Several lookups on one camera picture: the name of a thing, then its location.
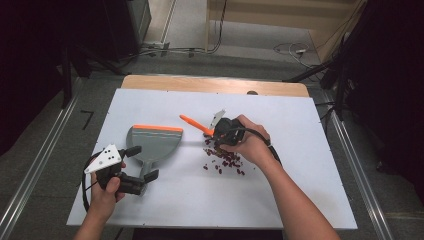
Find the person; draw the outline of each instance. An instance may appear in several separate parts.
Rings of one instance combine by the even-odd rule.
[[[95,183],[96,181],[96,173],[91,173],[91,182]],[[91,187],[90,208],[74,240],[100,239],[103,228],[112,215],[116,203],[125,197],[125,193],[117,192],[120,184],[121,179],[113,177],[109,180],[105,190],[99,184],[94,184]]]
[[[237,119],[246,128],[256,130],[266,139],[270,139],[270,135],[262,125],[253,123],[244,115],[238,116]],[[284,230],[290,240],[340,239],[315,204],[276,161],[262,139],[246,132],[241,143],[236,146],[221,145],[220,148],[240,153],[263,172],[271,186]],[[95,179],[95,175],[92,174],[92,181]],[[115,198],[119,178],[112,178],[106,190],[96,185],[92,187],[91,206],[75,240],[100,239],[102,229],[112,214],[115,203],[123,197],[122,194],[118,194]]]

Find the metal rail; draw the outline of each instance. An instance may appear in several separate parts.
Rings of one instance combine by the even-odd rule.
[[[333,98],[324,91],[324,98],[327,102],[332,102]],[[355,148],[353,147],[352,141],[350,140],[349,134],[347,133],[345,123],[340,122],[337,116],[332,112],[331,118],[339,136],[340,142],[342,143],[343,149],[346,153],[350,168],[352,169],[356,183],[358,184],[359,191],[361,192],[368,214],[370,215],[371,221],[374,224],[374,228],[378,239],[380,240],[392,240],[394,239],[389,225],[387,224],[386,218],[383,211],[381,210],[380,204],[378,203],[377,197],[372,190],[371,184],[368,181],[366,173],[364,172],[361,161],[356,154]]]
[[[62,109],[53,124],[46,140],[44,140],[43,145],[40,148],[37,156],[35,157],[31,167],[29,168],[27,174],[25,175],[24,180],[19,186],[18,190],[12,196],[6,211],[0,222],[0,239],[8,239],[12,233],[13,228],[15,227],[16,222],[19,219],[28,199],[37,184],[38,179],[43,172],[43,169],[50,158],[63,128],[65,127],[69,116],[71,115],[75,104],[78,100],[79,93],[83,88],[84,83],[81,78],[77,78],[74,82],[73,92],[75,93],[72,99],[70,100],[68,106],[65,109]]]

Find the gray floor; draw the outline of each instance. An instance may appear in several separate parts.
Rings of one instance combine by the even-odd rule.
[[[178,15],[173,17],[174,20],[178,19]],[[173,34],[172,29],[177,26],[172,27],[172,24],[176,24],[176,22],[171,23],[167,39],[169,41],[174,39],[171,44],[177,46],[177,35],[181,34],[181,31]],[[287,39],[282,38],[281,43],[310,41],[307,35],[298,35],[297,31],[301,32],[300,30],[294,30],[296,33],[293,33],[293,36],[303,36],[303,38],[292,38],[290,31],[290,29],[286,29]],[[264,56],[270,56],[268,54],[243,55],[245,48],[240,51],[240,48],[230,48],[230,44],[227,44],[231,41],[236,42],[237,38],[231,40],[231,36],[225,36],[223,46],[220,48],[221,52],[214,55],[196,54],[193,58],[181,53],[168,53],[164,57],[142,56],[134,59],[125,69],[133,74],[222,76],[263,81],[288,79],[305,70],[304,66],[287,54],[284,56],[276,54],[276,56],[282,57],[279,59],[274,57],[264,59]],[[247,44],[249,51],[264,51],[257,49],[258,45],[255,45],[255,42],[258,40],[251,41]],[[273,44],[274,42],[268,45],[267,51],[270,54],[275,54],[272,50]],[[305,58],[305,61],[309,64],[316,64],[316,58],[314,60],[312,55],[309,60]],[[73,112],[51,152],[45,169],[35,185],[10,239],[69,239],[75,234],[76,228],[66,226],[66,220],[76,195],[83,164],[94,148],[114,91],[121,85],[122,80],[123,77],[115,76],[107,70],[93,73],[90,79],[83,79],[84,85]],[[315,102],[324,102],[323,92],[318,87],[316,77],[302,82],[307,84],[309,93]],[[62,94],[60,93],[28,126],[14,147],[0,157],[0,188],[2,189],[0,209],[3,210],[8,205],[11,196],[36,158],[44,139],[60,113],[61,100]],[[94,111],[93,118],[85,130],[82,128],[86,124],[87,115],[81,113],[81,110]],[[324,114],[326,110],[326,107],[317,107],[320,115]],[[424,208],[415,195],[412,185],[400,176],[377,172],[375,167],[378,158],[368,132],[355,121],[348,111],[345,112],[345,118],[345,124],[358,157],[387,217],[394,239],[424,239],[422,228]],[[347,163],[343,147],[331,122],[328,141],[359,227],[354,231],[339,231],[340,235],[343,239],[378,239],[352,170]],[[113,239],[117,231],[116,227],[107,227],[103,239]],[[131,239],[131,235],[132,229],[125,229],[120,239]]]
[[[206,1],[178,0],[165,41],[170,47],[199,47],[205,44]],[[210,21],[209,49],[219,38],[219,21]],[[302,62],[320,64],[307,29],[224,22],[221,46],[216,55],[296,63],[291,50],[308,49]]]

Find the dustpan handle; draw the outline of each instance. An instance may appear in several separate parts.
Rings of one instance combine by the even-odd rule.
[[[141,171],[140,171],[140,178],[141,179],[144,179],[144,176],[146,175],[146,174],[148,174],[148,173],[150,173],[150,171],[152,170],[152,162],[144,162],[143,161],[143,166],[141,166]],[[140,194],[140,196],[143,196],[144,195],[144,193],[146,192],[146,190],[147,190],[147,183],[146,184],[144,184],[144,186],[143,186],[143,189],[141,189],[141,194]]]

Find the forearm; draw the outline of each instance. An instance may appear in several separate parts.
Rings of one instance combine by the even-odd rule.
[[[74,240],[94,240],[100,239],[106,221],[99,219],[90,212],[87,213],[81,227]]]
[[[267,177],[290,240],[339,239],[319,209],[274,159],[259,166]]]

